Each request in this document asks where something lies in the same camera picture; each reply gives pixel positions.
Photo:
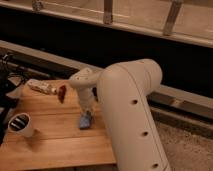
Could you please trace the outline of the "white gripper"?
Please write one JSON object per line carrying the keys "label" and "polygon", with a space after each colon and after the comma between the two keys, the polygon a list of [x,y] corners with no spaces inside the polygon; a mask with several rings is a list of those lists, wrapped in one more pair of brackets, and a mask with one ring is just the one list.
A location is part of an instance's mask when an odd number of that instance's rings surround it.
{"label": "white gripper", "polygon": [[95,101],[91,88],[80,89],[77,91],[79,104],[84,113],[93,112],[93,103]]}

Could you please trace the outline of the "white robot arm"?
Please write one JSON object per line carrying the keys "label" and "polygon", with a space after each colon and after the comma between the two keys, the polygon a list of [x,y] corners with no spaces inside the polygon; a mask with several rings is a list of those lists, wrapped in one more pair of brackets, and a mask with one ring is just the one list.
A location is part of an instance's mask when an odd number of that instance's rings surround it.
{"label": "white robot arm", "polygon": [[98,100],[119,171],[172,171],[147,102],[161,80],[152,59],[115,63],[99,72],[84,68],[69,78],[83,111]]}

